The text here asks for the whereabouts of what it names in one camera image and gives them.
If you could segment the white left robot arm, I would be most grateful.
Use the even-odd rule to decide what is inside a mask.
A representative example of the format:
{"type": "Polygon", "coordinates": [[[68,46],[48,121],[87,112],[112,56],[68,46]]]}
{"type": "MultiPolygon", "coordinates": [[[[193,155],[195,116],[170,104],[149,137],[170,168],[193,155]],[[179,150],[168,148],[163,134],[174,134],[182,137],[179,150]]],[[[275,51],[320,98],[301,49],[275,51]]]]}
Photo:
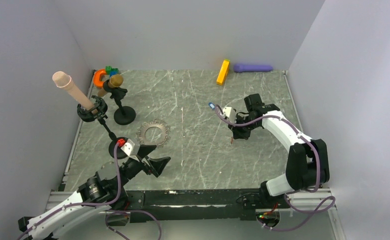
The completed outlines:
{"type": "Polygon", "coordinates": [[[39,216],[24,216],[18,220],[22,232],[19,239],[57,240],[84,220],[106,212],[108,216],[131,212],[135,198],[126,193],[124,186],[139,172],[159,177],[171,157],[150,158],[154,145],[142,145],[126,162],[118,160],[117,143],[114,161],[98,170],[78,190],[64,201],[39,216]]]}

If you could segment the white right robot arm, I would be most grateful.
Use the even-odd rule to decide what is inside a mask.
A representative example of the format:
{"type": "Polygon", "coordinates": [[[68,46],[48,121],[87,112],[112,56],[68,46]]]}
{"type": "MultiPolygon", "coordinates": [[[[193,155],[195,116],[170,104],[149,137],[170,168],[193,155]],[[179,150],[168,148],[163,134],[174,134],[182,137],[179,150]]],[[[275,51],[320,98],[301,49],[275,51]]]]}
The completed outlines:
{"type": "Polygon", "coordinates": [[[266,180],[259,188],[259,203],[271,208],[280,196],[318,188],[330,180],[327,145],[322,139],[313,139],[295,127],[275,104],[265,104],[258,93],[244,98],[246,111],[237,112],[225,107],[222,116],[230,123],[234,139],[247,140],[251,131],[262,128],[269,131],[288,152],[284,173],[266,180]]]}

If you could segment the metal disc with keyrings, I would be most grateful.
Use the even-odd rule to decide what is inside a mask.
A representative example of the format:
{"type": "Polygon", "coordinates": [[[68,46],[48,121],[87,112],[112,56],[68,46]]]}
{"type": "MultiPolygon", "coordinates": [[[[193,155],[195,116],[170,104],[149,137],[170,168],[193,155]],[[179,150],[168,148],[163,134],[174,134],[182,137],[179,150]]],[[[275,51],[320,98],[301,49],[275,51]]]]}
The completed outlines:
{"type": "Polygon", "coordinates": [[[161,119],[143,122],[136,131],[136,139],[141,145],[164,147],[170,140],[170,126],[161,119]]]}

